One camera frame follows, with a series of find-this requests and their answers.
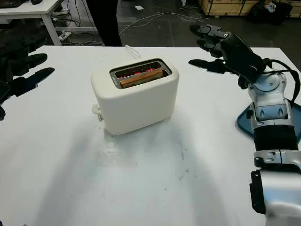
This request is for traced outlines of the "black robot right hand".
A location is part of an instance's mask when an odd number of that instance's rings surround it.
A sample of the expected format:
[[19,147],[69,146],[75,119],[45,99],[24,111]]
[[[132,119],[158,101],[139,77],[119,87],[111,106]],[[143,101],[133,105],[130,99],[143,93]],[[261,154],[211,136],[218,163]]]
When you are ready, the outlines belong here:
[[214,25],[192,25],[190,31],[198,36],[199,47],[215,57],[214,61],[192,59],[190,65],[206,69],[208,72],[230,72],[238,76],[238,85],[241,89],[247,89],[253,84],[259,75],[264,72],[266,66],[260,56],[255,54],[250,47],[237,35],[224,32]]

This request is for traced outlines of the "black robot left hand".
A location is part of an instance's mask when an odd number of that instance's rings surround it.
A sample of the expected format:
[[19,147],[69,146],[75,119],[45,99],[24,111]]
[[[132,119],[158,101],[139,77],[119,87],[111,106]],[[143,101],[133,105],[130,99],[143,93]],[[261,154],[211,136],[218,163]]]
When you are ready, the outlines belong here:
[[47,67],[25,78],[23,75],[30,69],[44,63],[46,53],[31,55],[47,43],[42,35],[33,35],[10,40],[0,45],[0,103],[3,104],[11,96],[19,97],[45,80],[55,69]]

